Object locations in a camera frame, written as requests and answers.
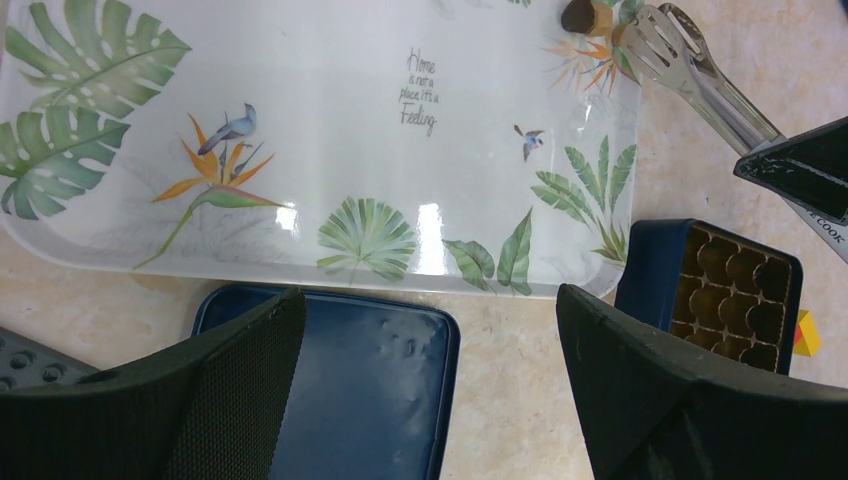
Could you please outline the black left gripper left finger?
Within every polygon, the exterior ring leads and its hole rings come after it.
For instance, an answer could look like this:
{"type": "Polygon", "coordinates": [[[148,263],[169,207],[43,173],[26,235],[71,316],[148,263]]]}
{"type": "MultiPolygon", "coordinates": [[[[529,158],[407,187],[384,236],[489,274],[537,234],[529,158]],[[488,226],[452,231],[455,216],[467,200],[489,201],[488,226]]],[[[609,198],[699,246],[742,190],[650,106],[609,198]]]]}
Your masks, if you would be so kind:
{"type": "Polygon", "coordinates": [[[265,479],[301,351],[296,288],[67,386],[1,396],[5,479],[265,479]]]}

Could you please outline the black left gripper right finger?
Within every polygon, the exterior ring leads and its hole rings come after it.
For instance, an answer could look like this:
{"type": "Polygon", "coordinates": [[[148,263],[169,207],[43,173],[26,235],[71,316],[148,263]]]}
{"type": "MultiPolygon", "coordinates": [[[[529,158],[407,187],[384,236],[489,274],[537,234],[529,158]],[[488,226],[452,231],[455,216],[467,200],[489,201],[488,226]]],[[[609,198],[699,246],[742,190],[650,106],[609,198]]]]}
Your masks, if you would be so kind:
{"type": "Polygon", "coordinates": [[[757,369],[559,288],[559,337],[598,479],[843,479],[847,392],[757,369]]]}

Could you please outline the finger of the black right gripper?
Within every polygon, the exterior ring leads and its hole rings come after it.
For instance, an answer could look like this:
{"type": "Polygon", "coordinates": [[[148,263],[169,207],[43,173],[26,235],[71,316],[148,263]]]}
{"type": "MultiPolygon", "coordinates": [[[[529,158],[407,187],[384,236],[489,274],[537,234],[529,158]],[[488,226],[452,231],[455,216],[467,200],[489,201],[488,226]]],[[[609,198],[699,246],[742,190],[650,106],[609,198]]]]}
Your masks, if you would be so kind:
{"type": "Polygon", "coordinates": [[[739,159],[734,175],[840,226],[847,224],[847,119],[739,159]]]}

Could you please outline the silver metal tongs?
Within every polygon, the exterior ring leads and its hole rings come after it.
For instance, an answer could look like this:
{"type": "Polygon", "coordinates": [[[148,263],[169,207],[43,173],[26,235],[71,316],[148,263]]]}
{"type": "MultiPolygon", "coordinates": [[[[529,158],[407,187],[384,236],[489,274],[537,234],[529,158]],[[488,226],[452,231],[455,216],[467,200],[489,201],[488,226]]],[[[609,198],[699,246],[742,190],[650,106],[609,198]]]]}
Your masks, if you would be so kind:
{"type": "MultiPolygon", "coordinates": [[[[630,66],[676,92],[739,159],[791,139],[723,74],[700,29],[676,5],[644,5],[619,27],[613,43],[630,66]]],[[[841,259],[847,257],[847,224],[837,225],[781,198],[841,259]]]]}

